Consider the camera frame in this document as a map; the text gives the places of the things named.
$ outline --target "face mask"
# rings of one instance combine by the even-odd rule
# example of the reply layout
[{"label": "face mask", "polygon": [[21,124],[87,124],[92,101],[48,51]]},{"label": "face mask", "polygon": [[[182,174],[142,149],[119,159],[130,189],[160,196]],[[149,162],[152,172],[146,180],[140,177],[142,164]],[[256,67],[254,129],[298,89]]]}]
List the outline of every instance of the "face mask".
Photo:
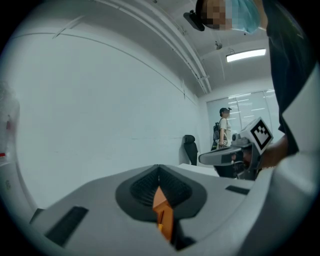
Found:
[{"label": "face mask", "polygon": [[249,34],[260,25],[260,15],[253,0],[226,0],[225,18],[232,19],[232,29]]}]

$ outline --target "orange object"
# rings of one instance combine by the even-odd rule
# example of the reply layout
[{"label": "orange object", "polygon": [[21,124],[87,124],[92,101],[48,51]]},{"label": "orange object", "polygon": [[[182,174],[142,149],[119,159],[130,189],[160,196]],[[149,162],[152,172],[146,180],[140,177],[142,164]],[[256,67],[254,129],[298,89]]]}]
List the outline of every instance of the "orange object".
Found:
[{"label": "orange object", "polygon": [[174,210],[160,187],[155,192],[152,209],[157,213],[158,229],[168,241],[171,241],[174,228]]}]

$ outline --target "dark shirt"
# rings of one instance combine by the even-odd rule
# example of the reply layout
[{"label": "dark shirt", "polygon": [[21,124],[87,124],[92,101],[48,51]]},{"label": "dark shirt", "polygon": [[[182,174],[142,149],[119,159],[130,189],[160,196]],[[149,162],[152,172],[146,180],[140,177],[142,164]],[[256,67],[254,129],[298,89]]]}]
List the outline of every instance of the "dark shirt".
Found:
[{"label": "dark shirt", "polygon": [[290,106],[315,67],[317,58],[306,35],[285,8],[275,0],[263,0],[268,18],[271,76],[279,105],[279,130],[287,135],[288,155],[299,149],[282,113]]}]

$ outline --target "black chair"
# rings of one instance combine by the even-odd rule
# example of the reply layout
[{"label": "black chair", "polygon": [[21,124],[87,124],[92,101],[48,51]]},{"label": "black chair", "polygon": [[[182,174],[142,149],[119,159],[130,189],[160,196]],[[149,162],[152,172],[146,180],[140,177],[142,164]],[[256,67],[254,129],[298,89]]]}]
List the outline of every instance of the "black chair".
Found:
[{"label": "black chair", "polygon": [[198,149],[197,149],[195,140],[196,140],[195,137],[193,137],[192,135],[184,136],[183,146],[193,166],[197,165],[197,154],[198,154]]}]

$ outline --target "neck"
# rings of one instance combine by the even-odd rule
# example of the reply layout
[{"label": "neck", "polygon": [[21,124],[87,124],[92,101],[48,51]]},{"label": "neck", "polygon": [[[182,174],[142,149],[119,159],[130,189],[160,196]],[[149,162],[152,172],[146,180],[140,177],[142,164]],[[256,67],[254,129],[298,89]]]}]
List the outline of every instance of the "neck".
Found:
[{"label": "neck", "polygon": [[256,7],[258,8],[258,12],[260,14],[260,26],[259,28],[262,30],[266,30],[267,29],[267,25],[268,25],[268,18],[267,15],[265,13],[265,9],[264,9],[264,5],[262,3],[262,0],[253,0]]}]

